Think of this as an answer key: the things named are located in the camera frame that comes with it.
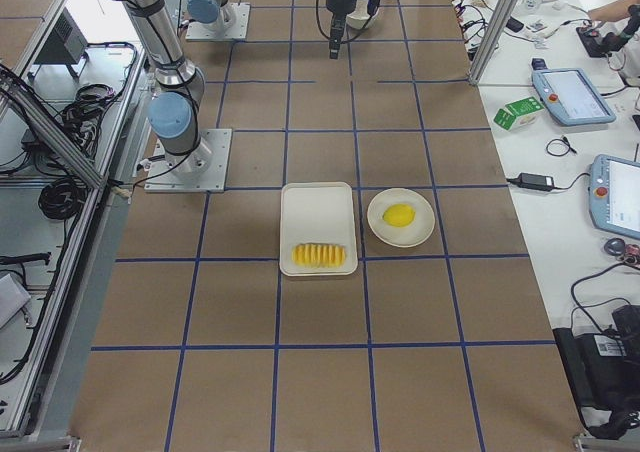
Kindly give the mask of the person's hand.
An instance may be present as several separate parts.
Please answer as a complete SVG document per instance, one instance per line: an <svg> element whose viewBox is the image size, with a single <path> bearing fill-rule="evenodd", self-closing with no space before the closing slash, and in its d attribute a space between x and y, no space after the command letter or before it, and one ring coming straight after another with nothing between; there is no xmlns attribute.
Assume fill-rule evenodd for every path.
<svg viewBox="0 0 640 452"><path fill-rule="evenodd" d="M618 15L618 7L613 4L597 7L588 11L589 18L596 22L617 22L620 20Z"/></svg>

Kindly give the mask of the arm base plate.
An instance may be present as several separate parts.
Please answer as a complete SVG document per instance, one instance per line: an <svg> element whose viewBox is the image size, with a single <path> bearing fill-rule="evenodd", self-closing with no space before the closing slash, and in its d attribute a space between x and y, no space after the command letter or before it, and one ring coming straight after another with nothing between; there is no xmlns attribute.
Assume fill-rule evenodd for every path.
<svg viewBox="0 0 640 452"><path fill-rule="evenodd" d="M192 0L187 5L191 22L186 40L191 42L242 41L246 39L250 14L249 3L224 6L215 0Z"/></svg>
<svg viewBox="0 0 640 452"><path fill-rule="evenodd" d="M223 192L231 142L231 129L201 130L198 148L183 161L167 155L157 139L154 154L164 158L151 163L148 168L151 178L143 183L144 190L149 193Z"/></svg>

